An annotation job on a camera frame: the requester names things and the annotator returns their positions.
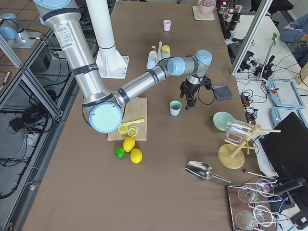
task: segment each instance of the person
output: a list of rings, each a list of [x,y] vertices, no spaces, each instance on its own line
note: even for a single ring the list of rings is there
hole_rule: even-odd
[[[308,61],[308,13],[283,28],[280,40],[287,43],[298,64],[303,67]]]

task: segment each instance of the light green bowl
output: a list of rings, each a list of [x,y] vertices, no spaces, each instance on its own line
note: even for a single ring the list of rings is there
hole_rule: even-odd
[[[225,131],[226,128],[226,124],[227,121],[233,118],[233,116],[231,116],[229,113],[227,112],[217,112],[214,116],[213,116],[213,123],[214,126],[220,130],[220,131]]]

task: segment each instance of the pink bowl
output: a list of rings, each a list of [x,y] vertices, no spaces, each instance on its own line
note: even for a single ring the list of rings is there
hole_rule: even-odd
[[[204,0],[198,0],[198,8],[201,13],[210,13],[216,7],[216,1],[214,0],[207,0],[206,6],[202,5],[203,1]]]

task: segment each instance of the yellow spoon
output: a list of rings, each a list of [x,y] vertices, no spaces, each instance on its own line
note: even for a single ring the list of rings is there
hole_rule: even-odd
[[[134,120],[134,121],[130,121],[130,122],[126,122],[126,123],[122,123],[121,125],[130,125],[130,124],[137,124],[137,123],[142,123],[144,122],[144,119],[137,119],[137,120]]]

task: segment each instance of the light blue cup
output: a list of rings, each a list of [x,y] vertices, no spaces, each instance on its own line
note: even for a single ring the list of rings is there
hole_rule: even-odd
[[[226,125],[227,125],[227,121],[233,118],[232,115],[230,115],[228,112],[217,112],[214,116],[213,116],[213,123],[214,126],[220,130],[220,131],[225,131],[226,130]]]
[[[180,113],[181,108],[182,104],[179,101],[174,100],[170,103],[170,113],[173,116],[177,116]]]

